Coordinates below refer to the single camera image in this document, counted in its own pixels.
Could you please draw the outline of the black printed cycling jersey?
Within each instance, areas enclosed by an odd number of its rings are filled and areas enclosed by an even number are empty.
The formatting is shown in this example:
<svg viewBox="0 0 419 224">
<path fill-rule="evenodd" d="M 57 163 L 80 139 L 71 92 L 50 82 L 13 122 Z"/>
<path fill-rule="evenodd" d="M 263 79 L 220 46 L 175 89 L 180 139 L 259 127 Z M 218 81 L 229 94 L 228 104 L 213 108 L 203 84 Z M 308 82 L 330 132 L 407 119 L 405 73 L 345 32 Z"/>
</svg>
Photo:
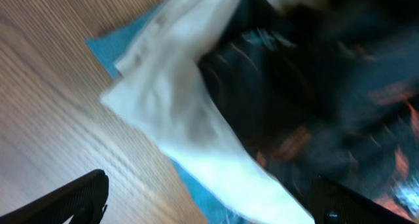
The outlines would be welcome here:
<svg viewBox="0 0 419 224">
<path fill-rule="evenodd" d="M 303 206 L 325 176 L 418 219 L 418 0 L 241 0 L 199 61 L 245 150 Z"/>
</svg>

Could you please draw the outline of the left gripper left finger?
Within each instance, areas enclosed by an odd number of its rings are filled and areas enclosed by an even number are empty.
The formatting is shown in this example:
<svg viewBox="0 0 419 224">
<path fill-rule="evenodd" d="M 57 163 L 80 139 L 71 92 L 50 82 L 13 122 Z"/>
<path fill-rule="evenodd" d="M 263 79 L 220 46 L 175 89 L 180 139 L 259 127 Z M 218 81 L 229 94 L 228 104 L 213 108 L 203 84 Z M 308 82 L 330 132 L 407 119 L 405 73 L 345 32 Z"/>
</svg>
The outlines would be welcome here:
<svg viewBox="0 0 419 224">
<path fill-rule="evenodd" d="M 107 209 L 109 178 L 96 169 L 1 216 L 1 224 L 99 224 Z"/>
</svg>

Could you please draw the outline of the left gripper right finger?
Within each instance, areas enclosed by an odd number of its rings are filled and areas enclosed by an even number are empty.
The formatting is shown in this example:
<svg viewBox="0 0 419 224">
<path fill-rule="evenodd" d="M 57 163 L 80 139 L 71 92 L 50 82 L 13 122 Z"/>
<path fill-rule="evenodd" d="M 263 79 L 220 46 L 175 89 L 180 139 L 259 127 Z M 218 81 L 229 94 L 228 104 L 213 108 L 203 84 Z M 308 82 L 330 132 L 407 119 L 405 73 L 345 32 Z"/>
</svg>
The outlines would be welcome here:
<svg viewBox="0 0 419 224">
<path fill-rule="evenodd" d="M 307 208 L 316 224 L 413 224 L 323 176 L 312 180 Z"/>
</svg>

